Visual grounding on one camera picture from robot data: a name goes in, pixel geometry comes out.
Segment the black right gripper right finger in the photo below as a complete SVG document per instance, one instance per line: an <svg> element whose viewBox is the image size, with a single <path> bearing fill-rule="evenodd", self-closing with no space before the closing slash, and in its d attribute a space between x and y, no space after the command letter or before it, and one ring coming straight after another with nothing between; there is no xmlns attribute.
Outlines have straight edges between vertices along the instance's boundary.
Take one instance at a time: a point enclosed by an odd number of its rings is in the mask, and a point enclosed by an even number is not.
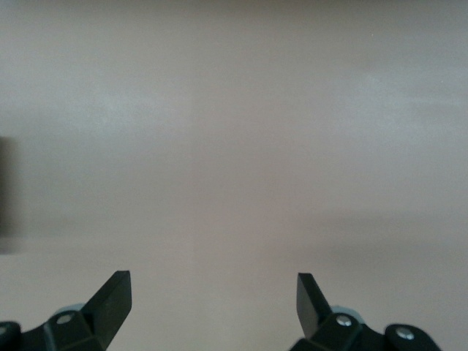
<svg viewBox="0 0 468 351"><path fill-rule="evenodd" d="M352 309L331 307L310 273L299 273L296 311L304 337L292 350L439 350L425 331L390 324L384 333L372 330Z"/></svg>

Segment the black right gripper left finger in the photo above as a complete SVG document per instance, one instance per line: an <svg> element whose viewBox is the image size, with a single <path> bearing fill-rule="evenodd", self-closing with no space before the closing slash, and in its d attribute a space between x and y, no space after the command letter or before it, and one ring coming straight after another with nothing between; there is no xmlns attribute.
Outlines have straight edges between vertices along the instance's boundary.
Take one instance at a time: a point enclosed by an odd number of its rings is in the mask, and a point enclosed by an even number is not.
<svg viewBox="0 0 468 351"><path fill-rule="evenodd" d="M106 350L131 308L131 274L116 271L85 304L64 307L34 329L2 321L1 349Z"/></svg>

